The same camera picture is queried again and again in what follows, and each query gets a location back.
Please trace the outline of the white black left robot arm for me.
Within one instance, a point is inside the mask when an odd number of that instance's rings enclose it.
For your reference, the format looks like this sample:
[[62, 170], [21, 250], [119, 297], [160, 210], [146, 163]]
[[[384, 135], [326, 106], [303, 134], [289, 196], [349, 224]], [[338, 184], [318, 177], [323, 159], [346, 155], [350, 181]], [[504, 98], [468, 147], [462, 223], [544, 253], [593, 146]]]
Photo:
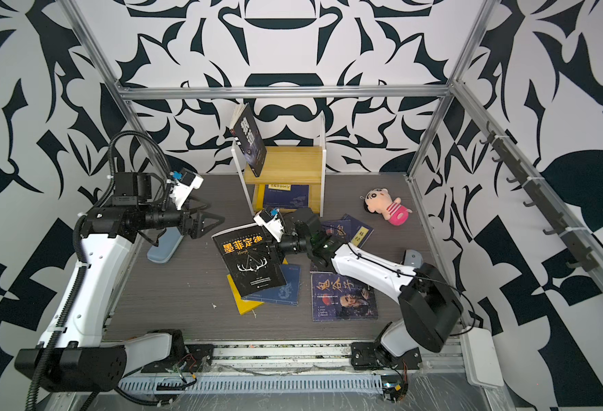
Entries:
[[[114, 149], [127, 136], [154, 150], [150, 160], [162, 169], [161, 175], [116, 170]], [[72, 234], [77, 263], [62, 301], [36, 347], [21, 349], [15, 359], [16, 370], [30, 380], [28, 410], [36, 409], [40, 390], [87, 392], [95, 398], [118, 389], [129, 373], [183, 354], [181, 333], [175, 330], [103, 344], [106, 322], [113, 314], [113, 301], [122, 289], [120, 279], [139, 236], [152, 229], [165, 234], [174, 228], [197, 239], [225, 221], [209, 212], [209, 202], [192, 195], [202, 186], [202, 177], [188, 169], [173, 171], [149, 135], [122, 131], [111, 139], [106, 156], [109, 184], [101, 198], [77, 219]]]

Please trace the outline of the black deer antler book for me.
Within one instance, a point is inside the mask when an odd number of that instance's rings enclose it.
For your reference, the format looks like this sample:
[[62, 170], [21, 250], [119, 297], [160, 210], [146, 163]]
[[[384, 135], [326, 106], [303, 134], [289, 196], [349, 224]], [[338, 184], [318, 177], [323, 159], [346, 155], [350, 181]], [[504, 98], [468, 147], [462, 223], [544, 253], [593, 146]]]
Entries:
[[286, 285], [272, 237], [257, 223], [226, 229], [213, 240], [242, 298]]

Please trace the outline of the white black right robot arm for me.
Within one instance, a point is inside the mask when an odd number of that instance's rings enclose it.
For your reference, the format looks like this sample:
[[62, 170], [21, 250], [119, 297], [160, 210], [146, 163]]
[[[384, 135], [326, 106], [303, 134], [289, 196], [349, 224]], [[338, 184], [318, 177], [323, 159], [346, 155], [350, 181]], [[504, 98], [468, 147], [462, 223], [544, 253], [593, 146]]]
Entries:
[[401, 265], [365, 252], [350, 241], [330, 235], [309, 208], [282, 214], [267, 209], [265, 228], [280, 256], [304, 253], [320, 268], [366, 284], [397, 302], [402, 318], [387, 325], [373, 342], [353, 344], [356, 370], [401, 369], [424, 349], [440, 352], [450, 338], [463, 306], [456, 288], [437, 267]]

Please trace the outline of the blue book with yellow label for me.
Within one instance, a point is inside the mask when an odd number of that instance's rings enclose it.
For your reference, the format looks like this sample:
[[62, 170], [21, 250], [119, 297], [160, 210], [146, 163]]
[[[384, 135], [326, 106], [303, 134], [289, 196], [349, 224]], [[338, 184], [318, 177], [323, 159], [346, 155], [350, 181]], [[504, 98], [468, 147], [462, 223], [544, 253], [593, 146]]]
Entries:
[[269, 184], [265, 186], [264, 207], [299, 209], [308, 206], [310, 186]]

